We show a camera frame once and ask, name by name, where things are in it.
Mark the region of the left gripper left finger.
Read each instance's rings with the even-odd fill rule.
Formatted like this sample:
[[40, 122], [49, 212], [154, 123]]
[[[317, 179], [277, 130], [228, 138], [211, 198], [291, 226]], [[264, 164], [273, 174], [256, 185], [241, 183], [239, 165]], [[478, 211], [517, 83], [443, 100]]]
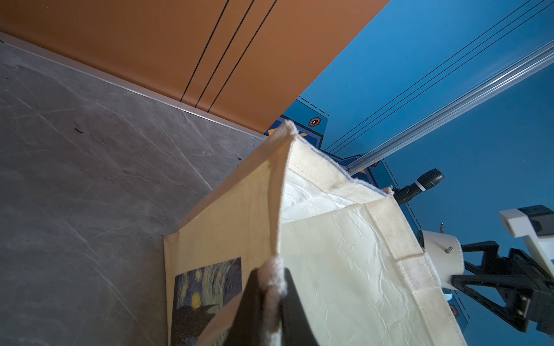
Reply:
[[264, 292], [258, 281], [258, 269], [248, 278], [233, 324], [224, 342], [225, 346], [262, 345]]

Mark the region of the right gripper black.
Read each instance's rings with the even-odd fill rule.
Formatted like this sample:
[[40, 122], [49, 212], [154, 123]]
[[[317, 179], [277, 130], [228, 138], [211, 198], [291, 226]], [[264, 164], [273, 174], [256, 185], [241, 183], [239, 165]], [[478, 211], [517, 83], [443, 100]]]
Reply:
[[[553, 277], [526, 252], [511, 249], [504, 259], [494, 241], [461, 246], [465, 269], [475, 275], [453, 275], [451, 285], [472, 298], [504, 322], [526, 332], [528, 324], [553, 336]], [[479, 265], [467, 254], [481, 253]]]

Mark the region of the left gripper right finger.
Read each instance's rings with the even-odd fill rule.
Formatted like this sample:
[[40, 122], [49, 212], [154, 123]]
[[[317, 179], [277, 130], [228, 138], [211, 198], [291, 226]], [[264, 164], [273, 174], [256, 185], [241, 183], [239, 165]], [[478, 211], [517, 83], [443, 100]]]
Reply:
[[319, 346], [288, 268], [284, 269], [284, 279], [287, 284], [287, 292], [281, 300], [281, 344], [283, 346]]

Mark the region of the yellow blue twin-bell clock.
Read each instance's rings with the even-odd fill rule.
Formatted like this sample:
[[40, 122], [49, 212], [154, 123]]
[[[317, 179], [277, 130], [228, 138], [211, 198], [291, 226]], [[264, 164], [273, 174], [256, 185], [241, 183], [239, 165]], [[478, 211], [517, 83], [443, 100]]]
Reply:
[[440, 232], [421, 230], [416, 238], [437, 270], [444, 297], [447, 301], [452, 300], [453, 292], [457, 290], [451, 283], [452, 276], [465, 273], [465, 261], [460, 242], [455, 236], [444, 233], [443, 224]]

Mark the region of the cream canvas bag starry print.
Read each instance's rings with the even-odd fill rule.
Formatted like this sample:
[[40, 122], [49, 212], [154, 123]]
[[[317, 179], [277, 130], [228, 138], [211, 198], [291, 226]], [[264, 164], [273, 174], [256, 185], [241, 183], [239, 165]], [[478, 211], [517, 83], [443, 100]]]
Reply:
[[391, 190], [350, 177], [284, 122], [164, 239], [170, 345], [224, 345], [250, 273], [281, 344], [288, 268], [319, 345], [464, 345]]

